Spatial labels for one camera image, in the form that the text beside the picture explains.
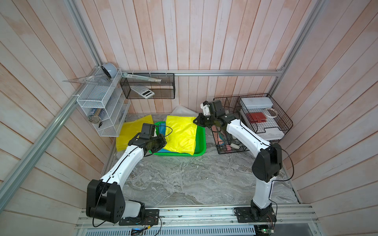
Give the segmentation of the neon yellow raincoat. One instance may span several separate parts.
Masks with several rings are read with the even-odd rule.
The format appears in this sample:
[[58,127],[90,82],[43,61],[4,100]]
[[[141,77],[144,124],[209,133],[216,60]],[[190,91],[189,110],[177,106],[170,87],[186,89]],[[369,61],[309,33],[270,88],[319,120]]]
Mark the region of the neon yellow raincoat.
[[167,116],[165,150],[189,155],[195,153],[197,125],[193,123],[194,119],[195,117]]

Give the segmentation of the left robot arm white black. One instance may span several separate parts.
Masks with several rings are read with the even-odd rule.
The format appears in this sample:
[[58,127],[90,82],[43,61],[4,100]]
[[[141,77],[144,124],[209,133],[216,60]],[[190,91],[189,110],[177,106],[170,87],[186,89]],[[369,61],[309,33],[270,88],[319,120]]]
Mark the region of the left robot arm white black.
[[145,221],[145,204],[125,200],[123,187],[133,169],[146,157],[163,149],[165,136],[154,124],[143,124],[142,129],[128,143],[117,163],[99,180],[91,180],[87,187],[86,215],[92,220],[118,223],[131,219],[134,223]]

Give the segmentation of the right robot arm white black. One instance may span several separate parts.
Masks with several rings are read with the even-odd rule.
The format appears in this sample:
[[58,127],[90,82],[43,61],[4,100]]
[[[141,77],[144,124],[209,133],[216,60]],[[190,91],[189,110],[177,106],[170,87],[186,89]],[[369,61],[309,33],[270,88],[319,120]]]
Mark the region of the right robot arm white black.
[[255,157],[252,171],[256,189],[251,203],[251,213],[262,217],[272,209],[271,193],[282,168],[282,149],[279,144],[264,140],[233,114],[227,114],[220,100],[205,101],[202,112],[194,120],[200,127],[219,127],[239,140]]

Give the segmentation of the white folded raincoat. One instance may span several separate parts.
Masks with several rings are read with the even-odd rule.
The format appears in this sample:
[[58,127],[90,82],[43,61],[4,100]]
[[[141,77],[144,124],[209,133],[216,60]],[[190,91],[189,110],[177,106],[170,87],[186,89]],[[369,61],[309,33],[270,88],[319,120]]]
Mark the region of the white folded raincoat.
[[184,106],[179,105],[172,111],[170,115],[176,116],[176,117],[195,117],[196,118],[198,116],[198,113]]

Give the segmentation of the metal ruler in basket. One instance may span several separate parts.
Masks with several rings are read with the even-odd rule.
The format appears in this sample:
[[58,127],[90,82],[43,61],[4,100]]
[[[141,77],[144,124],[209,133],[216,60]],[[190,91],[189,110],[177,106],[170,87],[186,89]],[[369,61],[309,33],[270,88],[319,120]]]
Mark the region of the metal ruler in basket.
[[129,73],[123,73],[122,77],[128,78],[128,79],[148,81],[148,82],[161,82],[161,79],[158,79],[158,78],[147,77],[147,76],[136,75],[136,74],[129,74]]

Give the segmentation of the red card holder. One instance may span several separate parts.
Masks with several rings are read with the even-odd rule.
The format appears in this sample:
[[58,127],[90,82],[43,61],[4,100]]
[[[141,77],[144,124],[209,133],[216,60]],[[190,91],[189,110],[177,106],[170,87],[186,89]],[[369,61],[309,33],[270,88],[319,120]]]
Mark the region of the red card holder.
[[247,119],[250,123],[265,123],[267,121],[267,118],[264,113],[259,112],[259,113],[248,113]]

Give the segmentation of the white calculator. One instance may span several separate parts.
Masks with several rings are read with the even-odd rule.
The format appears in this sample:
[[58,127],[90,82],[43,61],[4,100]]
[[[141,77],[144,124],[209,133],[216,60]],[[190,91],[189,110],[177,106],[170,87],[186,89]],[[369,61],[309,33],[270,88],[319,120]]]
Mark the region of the white calculator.
[[152,90],[144,86],[131,86],[131,90],[136,92],[144,99],[149,99],[155,95],[155,93]]

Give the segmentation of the white pencil case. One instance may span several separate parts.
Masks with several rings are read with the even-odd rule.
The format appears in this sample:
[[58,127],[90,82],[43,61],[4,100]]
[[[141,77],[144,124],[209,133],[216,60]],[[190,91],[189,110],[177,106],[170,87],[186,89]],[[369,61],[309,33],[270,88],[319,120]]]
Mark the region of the white pencil case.
[[248,109],[267,109],[273,107],[273,102],[268,97],[245,97],[241,99],[242,105]]

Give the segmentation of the white flat box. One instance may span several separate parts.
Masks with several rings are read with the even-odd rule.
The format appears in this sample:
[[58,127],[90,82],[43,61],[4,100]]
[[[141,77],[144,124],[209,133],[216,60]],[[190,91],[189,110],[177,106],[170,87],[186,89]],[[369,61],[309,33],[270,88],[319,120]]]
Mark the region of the white flat box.
[[259,133],[258,136],[267,141],[281,140],[284,137],[284,133],[279,128],[274,127],[265,129],[265,132]]

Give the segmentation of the rolled silver item on shelf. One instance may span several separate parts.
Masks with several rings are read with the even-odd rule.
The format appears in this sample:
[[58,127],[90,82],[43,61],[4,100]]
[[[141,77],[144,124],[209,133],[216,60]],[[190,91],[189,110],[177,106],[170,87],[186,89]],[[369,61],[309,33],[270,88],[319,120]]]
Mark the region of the rolled silver item on shelf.
[[88,120],[90,123],[99,124],[102,120],[102,110],[101,108],[92,108],[88,114]]

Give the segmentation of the clear triangle ruler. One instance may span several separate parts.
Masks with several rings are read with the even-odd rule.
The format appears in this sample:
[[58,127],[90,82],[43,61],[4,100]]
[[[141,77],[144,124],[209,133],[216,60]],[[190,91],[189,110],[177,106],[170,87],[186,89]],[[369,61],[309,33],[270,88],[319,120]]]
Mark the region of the clear triangle ruler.
[[86,77],[81,77],[81,78],[76,78],[76,79],[68,79],[64,80],[64,82],[67,83],[73,83],[73,84],[92,84],[92,85],[98,85],[103,82],[106,82],[100,75],[91,75],[91,76],[86,76]]

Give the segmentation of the grey round tape dispenser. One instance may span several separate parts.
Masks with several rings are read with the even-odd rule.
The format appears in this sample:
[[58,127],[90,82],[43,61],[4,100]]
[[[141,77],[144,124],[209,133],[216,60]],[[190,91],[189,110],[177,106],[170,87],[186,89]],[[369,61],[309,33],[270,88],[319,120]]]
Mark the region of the grey round tape dispenser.
[[109,78],[114,79],[118,73],[117,68],[112,63],[105,63],[101,66],[103,73]]

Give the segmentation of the black mesh wall basket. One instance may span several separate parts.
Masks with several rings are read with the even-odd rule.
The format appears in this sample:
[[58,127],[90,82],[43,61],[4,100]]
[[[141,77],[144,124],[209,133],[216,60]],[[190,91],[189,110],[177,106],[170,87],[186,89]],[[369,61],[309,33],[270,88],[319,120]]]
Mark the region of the black mesh wall basket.
[[121,77],[120,86],[127,99],[144,99],[131,90],[131,86],[144,86],[152,90],[155,95],[149,99],[174,99],[176,96],[175,75],[173,73],[133,73],[147,77],[161,79],[161,82],[148,82]]

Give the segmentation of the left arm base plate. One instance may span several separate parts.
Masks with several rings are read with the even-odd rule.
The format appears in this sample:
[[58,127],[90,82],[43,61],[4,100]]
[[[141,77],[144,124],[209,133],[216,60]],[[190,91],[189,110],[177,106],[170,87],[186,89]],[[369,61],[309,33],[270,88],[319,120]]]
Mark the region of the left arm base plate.
[[154,226],[159,224],[159,209],[144,209],[137,217],[125,217],[120,226]]

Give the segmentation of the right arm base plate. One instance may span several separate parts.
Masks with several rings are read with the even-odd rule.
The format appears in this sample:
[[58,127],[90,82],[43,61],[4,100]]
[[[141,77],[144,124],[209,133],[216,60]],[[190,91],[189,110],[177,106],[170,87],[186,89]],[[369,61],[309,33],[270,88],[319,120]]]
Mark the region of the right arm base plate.
[[254,223],[254,222],[276,222],[276,215],[272,206],[264,209],[259,209],[256,206],[250,207],[235,207],[234,214],[239,223]]

